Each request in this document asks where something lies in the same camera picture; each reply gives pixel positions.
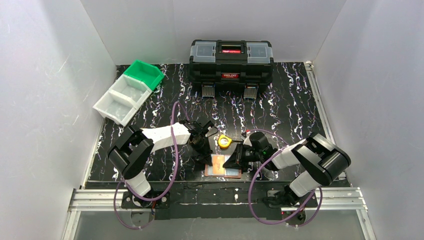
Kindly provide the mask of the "pink leather card holder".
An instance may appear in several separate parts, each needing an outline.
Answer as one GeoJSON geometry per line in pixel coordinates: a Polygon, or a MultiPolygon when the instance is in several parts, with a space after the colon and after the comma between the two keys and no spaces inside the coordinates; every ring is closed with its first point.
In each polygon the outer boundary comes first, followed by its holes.
{"type": "Polygon", "coordinates": [[[240,169],[224,168],[223,164],[230,158],[230,155],[212,154],[212,166],[206,164],[204,175],[206,177],[240,179],[242,171],[240,169]]]}

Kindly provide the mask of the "orange credit card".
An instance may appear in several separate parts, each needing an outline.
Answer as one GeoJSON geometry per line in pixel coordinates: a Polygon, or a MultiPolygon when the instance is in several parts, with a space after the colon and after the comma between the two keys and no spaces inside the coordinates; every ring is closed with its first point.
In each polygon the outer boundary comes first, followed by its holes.
{"type": "Polygon", "coordinates": [[[212,174],[223,176],[226,173],[223,164],[226,161],[226,157],[224,155],[214,155],[212,157],[212,174]]]}

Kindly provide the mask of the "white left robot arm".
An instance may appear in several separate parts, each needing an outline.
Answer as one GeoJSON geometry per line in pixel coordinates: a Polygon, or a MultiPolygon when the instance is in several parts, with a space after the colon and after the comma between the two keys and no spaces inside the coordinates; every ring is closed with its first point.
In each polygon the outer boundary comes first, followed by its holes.
{"type": "Polygon", "coordinates": [[[157,201],[165,196],[168,188],[154,198],[146,198],[151,186],[143,168],[151,153],[167,147],[190,145],[197,153],[194,159],[203,165],[212,166],[212,149],[207,133],[215,128],[208,121],[180,120],[172,125],[158,128],[127,127],[107,151],[107,158],[122,175],[128,190],[143,201],[157,201]]]}

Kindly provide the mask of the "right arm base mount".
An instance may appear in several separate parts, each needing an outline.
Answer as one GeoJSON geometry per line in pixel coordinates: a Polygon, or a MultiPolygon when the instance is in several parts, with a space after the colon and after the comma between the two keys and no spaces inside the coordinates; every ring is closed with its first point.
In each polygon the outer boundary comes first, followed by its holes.
{"type": "Polygon", "coordinates": [[[322,200],[317,200],[317,196],[315,191],[307,192],[304,196],[297,196],[292,190],[269,190],[267,192],[267,196],[262,200],[266,205],[270,208],[295,208],[295,210],[299,209],[299,211],[290,219],[286,221],[286,223],[291,227],[302,227],[309,222],[317,215],[317,211],[320,209],[322,200]],[[309,220],[306,220],[306,208],[314,208],[315,213],[309,220]]]}

